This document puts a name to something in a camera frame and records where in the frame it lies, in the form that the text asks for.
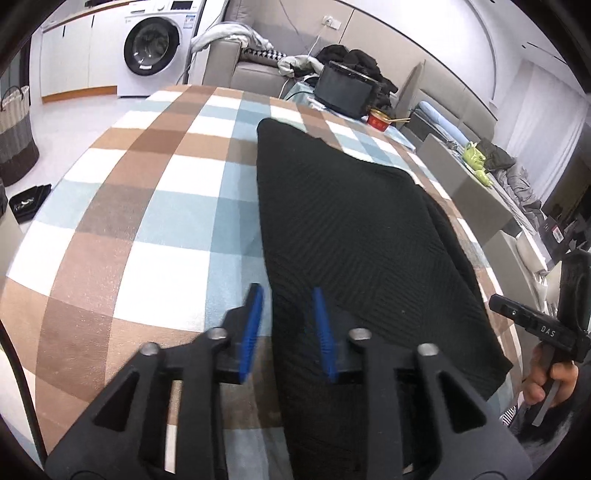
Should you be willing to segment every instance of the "human hand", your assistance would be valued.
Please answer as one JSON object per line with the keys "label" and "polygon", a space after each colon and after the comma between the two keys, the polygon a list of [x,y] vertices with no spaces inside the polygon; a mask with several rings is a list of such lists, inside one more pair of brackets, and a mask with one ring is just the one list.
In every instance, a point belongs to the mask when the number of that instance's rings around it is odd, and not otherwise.
{"label": "human hand", "polygon": [[[545,370],[540,366],[540,359],[542,356],[542,347],[539,343],[532,353],[531,370],[529,376],[522,384],[523,397],[525,403],[534,405],[543,401],[546,397],[543,386],[547,381]],[[554,401],[550,407],[564,402],[573,394],[574,387],[577,384],[579,377],[579,367],[574,362],[561,362],[552,365],[550,369],[550,377],[554,380],[560,380],[560,388],[554,397]]]}

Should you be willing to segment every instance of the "metal screw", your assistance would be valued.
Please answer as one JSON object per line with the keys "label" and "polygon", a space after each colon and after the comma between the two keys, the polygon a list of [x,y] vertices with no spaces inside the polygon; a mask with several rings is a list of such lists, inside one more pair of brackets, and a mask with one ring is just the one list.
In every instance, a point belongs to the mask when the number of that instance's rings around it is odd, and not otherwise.
{"label": "metal screw", "polygon": [[228,332],[221,327],[210,328],[207,331],[207,336],[211,338],[211,340],[223,340],[228,336]]}
{"label": "metal screw", "polygon": [[349,336],[353,340],[369,340],[371,332],[367,328],[353,328],[349,330]]}
{"label": "metal screw", "polygon": [[157,343],[148,342],[148,343],[145,343],[142,345],[142,348],[139,349],[139,352],[142,355],[151,356],[151,355],[156,355],[159,350],[160,350],[160,347],[158,346]]}
{"label": "metal screw", "polygon": [[421,343],[417,350],[421,356],[434,356],[439,353],[439,348],[433,343]]}

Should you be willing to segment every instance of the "red cup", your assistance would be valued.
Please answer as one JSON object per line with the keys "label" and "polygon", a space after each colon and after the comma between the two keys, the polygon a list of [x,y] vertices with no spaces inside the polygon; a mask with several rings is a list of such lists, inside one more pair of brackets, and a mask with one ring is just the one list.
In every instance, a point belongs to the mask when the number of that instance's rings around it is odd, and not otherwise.
{"label": "red cup", "polygon": [[389,120],[390,120],[390,118],[387,115],[384,115],[379,110],[372,108],[369,111],[368,125],[371,125],[372,127],[374,127],[375,129],[377,129],[381,132],[385,132],[386,129],[389,127],[389,125],[390,125]]}

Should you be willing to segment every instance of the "folded sweater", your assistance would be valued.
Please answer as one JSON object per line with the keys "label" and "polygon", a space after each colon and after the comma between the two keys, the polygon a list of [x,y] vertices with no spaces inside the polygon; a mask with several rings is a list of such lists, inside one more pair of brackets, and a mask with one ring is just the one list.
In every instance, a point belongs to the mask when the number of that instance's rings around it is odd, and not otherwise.
{"label": "folded sweater", "polygon": [[360,385],[320,366],[311,290],[396,345],[436,343],[489,398],[512,367],[443,209],[404,171],[265,119],[257,182],[275,379],[295,479],[363,478]]}

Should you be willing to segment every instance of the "wall outlet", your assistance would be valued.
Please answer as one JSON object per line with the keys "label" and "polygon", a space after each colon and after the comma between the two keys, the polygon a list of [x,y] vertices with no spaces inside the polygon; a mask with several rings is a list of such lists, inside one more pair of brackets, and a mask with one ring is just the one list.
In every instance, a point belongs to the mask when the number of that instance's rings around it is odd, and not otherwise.
{"label": "wall outlet", "polygon": [[335,30],[338,30],[340,28],[340,26],[342,25],[341,22],[334,19],[330,15],[324,16],[324,18],[322,19],[322,24],[326,25],[327,27],[334,28]]}

